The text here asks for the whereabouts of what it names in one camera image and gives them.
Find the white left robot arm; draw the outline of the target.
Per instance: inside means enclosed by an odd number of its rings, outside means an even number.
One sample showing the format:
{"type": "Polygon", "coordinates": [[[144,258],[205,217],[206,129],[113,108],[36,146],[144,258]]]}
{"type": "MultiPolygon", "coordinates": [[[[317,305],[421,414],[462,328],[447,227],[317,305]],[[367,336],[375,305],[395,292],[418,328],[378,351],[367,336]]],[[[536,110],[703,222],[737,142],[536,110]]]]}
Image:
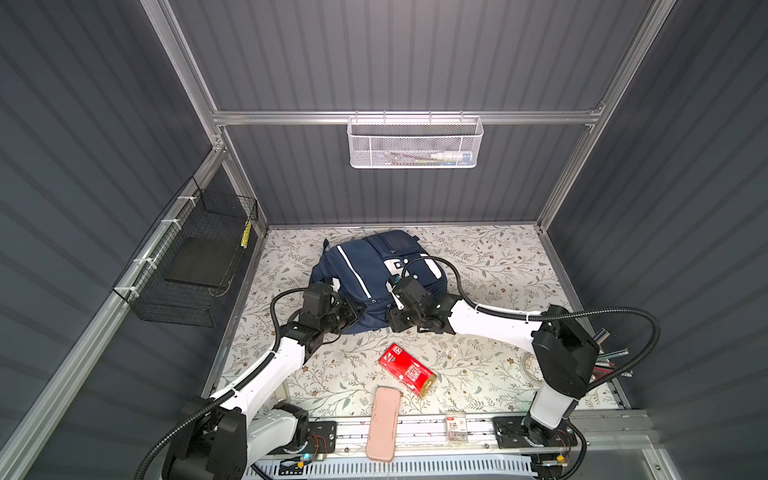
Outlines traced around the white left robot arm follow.
{"type": "Polygon", "coordinates": [[[163,479],[240,479],[271,450],[290,443],[299,418],[279,409],[254,422],[269,397],[327,342],[341,336],[364,315],[366,305],[326,283],[292,288],[270,302],[273,345],[239,377],[211,396],[194,400],[192,410],[140,461],[134,477],[146,477],[166,450],[163,479]]]}

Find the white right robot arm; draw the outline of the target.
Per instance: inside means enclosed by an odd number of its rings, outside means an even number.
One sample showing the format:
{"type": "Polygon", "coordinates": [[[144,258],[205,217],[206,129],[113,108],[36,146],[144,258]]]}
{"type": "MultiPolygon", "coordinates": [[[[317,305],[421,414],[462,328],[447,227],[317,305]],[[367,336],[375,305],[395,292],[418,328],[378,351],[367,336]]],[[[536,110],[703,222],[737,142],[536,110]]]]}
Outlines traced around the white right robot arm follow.
{"type": "Polygon", "coordinates": [[[565,431],[570,414],[590,391],[632,369],[647,358],[661,336],[659,321],[649,312],[632,307],[608,307],[570,312],[551,305],[545,311],[517,311],[472,301],[459,275],[457,294],[436,297],[404,267],[387,280],[395,306],[390,325],[402,331],[414,327],[423,333],[469,335],[510,344],[531,353],[543,381],[521,421],[518,431],[536,447],[545,446],[565,431]],[[580,318],[629,315],[650,324],[646,345],[623,366],[600,379],[593,378],[600,345],[578,322],[580,318]]]}

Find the navy blue student backpack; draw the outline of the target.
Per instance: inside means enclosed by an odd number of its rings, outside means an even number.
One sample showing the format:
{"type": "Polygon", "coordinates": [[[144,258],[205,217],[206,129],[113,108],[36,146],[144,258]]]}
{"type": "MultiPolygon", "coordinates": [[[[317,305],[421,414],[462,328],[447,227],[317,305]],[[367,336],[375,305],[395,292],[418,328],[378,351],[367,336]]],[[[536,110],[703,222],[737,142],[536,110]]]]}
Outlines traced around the navy blue student backpack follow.
{"type": "Polygon", "coordinates": [[[442,267],[429,258],[419,238],[403,230],[389,230],[336,246],[325,246],[310,274],[312,283],[328,283],[345,299],[365,307],[347,335],[377,331],[389,326],[387,311],[396,302],[387,281],[403,270],[415,276],[434,297],[447,293],[442,267]]]}

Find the red tissue packet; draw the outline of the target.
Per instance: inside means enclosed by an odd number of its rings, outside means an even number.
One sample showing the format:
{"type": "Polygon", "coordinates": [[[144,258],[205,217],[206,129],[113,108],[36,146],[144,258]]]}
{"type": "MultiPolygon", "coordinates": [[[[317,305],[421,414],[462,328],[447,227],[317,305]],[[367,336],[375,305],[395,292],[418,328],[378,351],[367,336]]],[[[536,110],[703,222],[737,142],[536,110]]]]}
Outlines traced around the red tissue packet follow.
{"type": "Polygon", "coordinates": [[[379,364],[409,391],[425,397],[437,375],[397,343],[392,343],[379,359],[379,364]]]}

